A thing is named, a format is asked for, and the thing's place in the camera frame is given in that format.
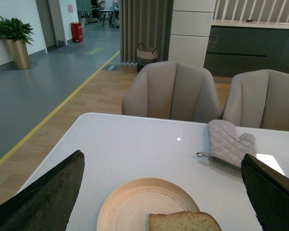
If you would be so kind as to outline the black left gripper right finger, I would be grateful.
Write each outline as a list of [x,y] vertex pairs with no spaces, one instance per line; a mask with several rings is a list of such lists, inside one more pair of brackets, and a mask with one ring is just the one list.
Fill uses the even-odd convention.
[[264,231],[289,231],[289,178],[246,154],[241,175]]

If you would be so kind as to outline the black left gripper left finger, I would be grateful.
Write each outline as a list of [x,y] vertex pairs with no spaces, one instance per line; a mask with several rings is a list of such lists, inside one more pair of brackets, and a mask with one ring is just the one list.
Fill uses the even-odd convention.
[[84,167],[84,154],[77,150],[1,204],[0,231],[64,231]]

